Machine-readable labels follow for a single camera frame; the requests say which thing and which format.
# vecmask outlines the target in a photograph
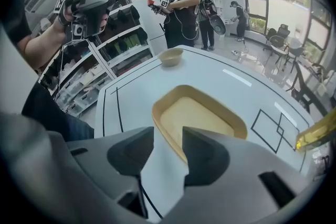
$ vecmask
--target person in background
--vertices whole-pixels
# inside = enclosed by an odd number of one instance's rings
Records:
[[[240,6],[236,1],[232,1],[230,7],[236,8],[237,16],[232,18],[231,20],[235,22],[237,19],[239,20],[237,25],[237,36],[236,40],[238,42],[244,41],[245,38],[245,30],[247,28],[247,18],[244,12],[244,8]]]
[[[8,37],[33,69],[45,65],[61,47],[66,38],[64,24],[59,17],[40,36],[32,38],[26,14],[25,0],[12,0],[3,19]],[[71,8],[65,10],[66,21],[73,20]],[[101,27],[108,15],[102,18]],[[48,90],[36,83],[31,90],[22,115],[38,121],[48,131],[60,133],[64,140],[75,141],[93,138],[94,130],[87,123],[64,113],[54,102]]]
[[[212,2],[209,0],[201,0],[201,4],[199,7],[199,28],[201,30],[202,35],[202,50],[214,50],[215,44],[215,33],[214,28],[210,24],[210,17]]]
[[[160,0],[161,10],[154,10],[166,16],[165,38],[168,48],[178,45],[193,47],[197,37],[195,9],[200,0]]]

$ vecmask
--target floor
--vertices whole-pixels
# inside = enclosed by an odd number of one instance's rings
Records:
[[[270,57],[269,50],[262,50],[264,46],[257,44],[253,41],[245,41],[245,45],[242,42],[237,42],[234,37],[222,37],[215,42],[215,49],[213,53],[237,61],[242,65],[254,70],[255,72],[267,77],[270,81],[277,84],[284,90],[287,90],[293,84],[296,76],[296,70],[293,69],[291,73],[292,64],[288,63],[287,66],[282,70],[284,65],[284,60],[281,62],[280,69],[276,66],[275,62],[278,56],[273,55]],[[201,45],[195,45],[195,48],[201,48]],[[238,55],[232,53],[232,51],[239,51]],[[314,107],[310,107],[311,116],[315,122],[322,118],[322,115]],[[94,122],[96,119],[96,105],[87,109],[81,116],[80,119],[87,122],[90,126],[94,128]],[[312,162],[312,167],[310,170],[310,175],[308,178],[313,179],[317,174],[317,169]]]

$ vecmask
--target plastic bin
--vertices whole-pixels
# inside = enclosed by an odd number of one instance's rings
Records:
[[[67,113],[72,116],[77,116],[83,110],[84,110],[84,107],[80,106],[79,104],[73,103],[68,107]]]
[[[98,75],[101,71],[103,71],[103,68],[100,64],[96,65],[95,67],[91,68],[90,71],[93,73],[94,76]]]
[[[80,106],[87,107],[98,99],[99,91],[97,89],[92,89],[86,94],[76,97],[75,102]]]
[[[104,86],[106,86],[107,84],[109,84],[112,81],[112,79],[109,76],[106,76],[105,78],[103,78],[102,80],[98,81],[94,87],[97,90],[101,90]]]
[[[74,95],[78,93],[83,88],[83,86],[84,85],[79,80],[76,80],[73,84],[69,86],[67,90],[71,95]]]

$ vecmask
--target wooden tray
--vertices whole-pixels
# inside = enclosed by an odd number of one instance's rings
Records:
[[[158,100],[152,117],[175,152],[187,163],[182,150],[182,127],[195,127],[246,139],[244,121],[204,92],[180,85]]]

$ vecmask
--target white table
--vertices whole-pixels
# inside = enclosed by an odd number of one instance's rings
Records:
[[[105,86],[97,104],[95,138],[120,133],[121,124],[123,131],[154,126],[154,150],[141,175],[144,189],[159,212],[166,215],[182,197],[188,168],[156,128],[151,110],[158,99],[181,84],[198,88],[225,104],[246,123],[248,141],[265,147],[305,175],[310,153],[298,153],[293,148],[297,134],[314,122],[301,105],[243,65],[207,51],[179,47],[184,53],[178,66],[164,68],[154,57]],[[147,208],[150,220],[158,220],[149,204]]]
[[[233,21],[231,21],[231,19],[226,19],[224,20],[224,24],[226,27],[226,32],[225,32],[225,36],[229,37],[231,35],[231,33],[233,32],[233,25],[235,24]]]

